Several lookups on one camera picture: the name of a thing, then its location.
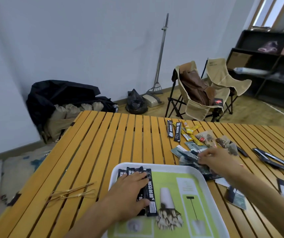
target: wooden slatted table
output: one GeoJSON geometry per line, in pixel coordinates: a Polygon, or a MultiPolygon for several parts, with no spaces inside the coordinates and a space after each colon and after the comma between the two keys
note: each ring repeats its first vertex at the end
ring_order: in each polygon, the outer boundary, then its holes
{"type": "MultiPolygon", "coordinates": [[[[69,127],[20,191],[17,202],[0,217],[0,238],[63,237],[85,210],[108,192],[111,171],[118,163],[178,165],[179,160],[170,150],[179,143],[167,137],[166,120],[161,117],[96,111],[79,114],[74,125],[69,127]],[[96,198],[60,200],[45,207],[46,198],[53,190],[68,190],[88,181],[96,181],[96,198]]],[[[251,148],[261,148],[284,160],[283,129],[188,121],[191,127],[198,123],[202,127],[195,132],[212,129],[216,137],[226,135],[244,149],[250,158],[238,156],[238,161],[270,187],[278,189],[276,178],[284,180],[284,171],[262,163],[251,148]]],[[[180,145],[187,149],[184,142],[181,137],[180,145]]],[[[231,238],[281,237],[248,200],[247,210],[244,211],[224,200],[224,186],[209,181],[208,187],[231,238]]]]}

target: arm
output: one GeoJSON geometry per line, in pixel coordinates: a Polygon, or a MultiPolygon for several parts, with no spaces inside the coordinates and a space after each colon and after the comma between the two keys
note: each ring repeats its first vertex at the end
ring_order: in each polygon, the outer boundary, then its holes
{"type": "Polygon", "coordinates": [[[107,195],[86,211],[65,238],[99,238],[112,224],[137,216],[150,204],[147,199],[137,202],[140,189],[149,182],[145,176],[145,172],[135,172],[118,178],[107,195]]]}
{"type": "Polygon", "coordinates": [[[240,190],[284,237],[284,198],[275,189],[241,167],[224,149],[210,148],[198,156],[200,164],[208,165],[240,190]]]}

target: camping chair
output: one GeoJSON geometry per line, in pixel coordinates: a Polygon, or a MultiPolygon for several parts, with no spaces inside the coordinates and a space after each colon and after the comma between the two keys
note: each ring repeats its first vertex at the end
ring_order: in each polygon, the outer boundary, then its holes
{"type": "MultiPolygon", "coordinates": [[[[177,66],[174,69],[173,76],[172,76],[173,86],[172,86],[171,95],[168,98],[169,102],[168,102],[168,105],[167,105],[165,117],[167,117],[170,104],[172,103],[173,109],[172,109],[172,111],[171,111],[171,113],[169,114],[168,117],[170,117],[172,115],[173,111],[175,110],[176,116],[181,117],[182,119],[184,119],[182,117],[182,115],[186,114],[186,115],[188,115],[188,116],[190,116],[193,119],[198,120],[198,121],[203,121],[205,118],[212,117],[211,121],[215,122],[215,120],[219,116],[219,114],[221,112],[223,112],[223,107],[217,106],[217,105],[205,106],[205,105],[201,105],[201,104],[196,103],[193,100],[191,100],[189,95],[187,94],[182,82],[180,81],[180,73],[182,73],[185,70],[187,70],[187,71],[196,70],[197,71],[196,63],[194,61],[191,61],[189,63],[185,63],[183,65],[177,66]],[[174,91],[176,80],[178,80],[179,89],[180,89],[180,92],[181,92],[181,95],[180,95],[178,100],[172,98],[172,94],[173,94],[173,91],[174,91]],[[181,108],[182,104],[186,105],[186,109],[185,109],[185,112],[181,114],[180,108],[181,108]]],[[[230,93],[229,88],[221,88],[221,87],[214,87],[214,88],[216,90],[216,96],[215,96],[216,98],[221,98],[223,100],[227,100],[229,93],[230,93]]]]}
{"type": "MultiPolygon", "coordinates": [[[[239,81],[230,76],[227,70],[226,60],[224,58],[208,59],[206,68],[207,76],[211,80],[213,87],[230,88],[230,105],[228,106],[225,100],[225,104],[227,106],[225,112],[228,110],[229,114],[233,114],[234,102],[239,96],[248,90],[252,81],[249,79],[239,81]]],[[[216,120],[217,122],[219,122],[224,113],[216,120]]]]}

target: black bag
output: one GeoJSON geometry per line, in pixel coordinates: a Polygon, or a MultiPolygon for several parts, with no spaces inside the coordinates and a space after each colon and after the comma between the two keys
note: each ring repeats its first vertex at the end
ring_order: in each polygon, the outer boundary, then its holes
{"type": "Polygon", "coordinates": [[[148,108],[145,98],[143,98],[138,92],[133,89],[128,91],[128,99],[125,109],[131,114],[144,114],[148,108]]]}
{"type": "Polygon", "coordinates": [[[92,104],[101,102],[104,105],[103,112],[115,112],[114,102],[107,97],[99,95],[99,88],[92,85],[61,81],[46,80],[32,85],[26,105],[29,115],[38,131],[42,131],[47,119],[56,110],[55,104],[73,104],[80,107],[82,103],[92,104]]]}

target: cardboard box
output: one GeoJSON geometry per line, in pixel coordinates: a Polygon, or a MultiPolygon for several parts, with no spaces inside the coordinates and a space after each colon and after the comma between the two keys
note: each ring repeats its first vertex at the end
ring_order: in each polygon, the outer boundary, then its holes
{"type": "Polygon", "coordinates": [[[250,54],[232,52],[227,63],[227,68],[244,68],[251,56],[250,54]]]}

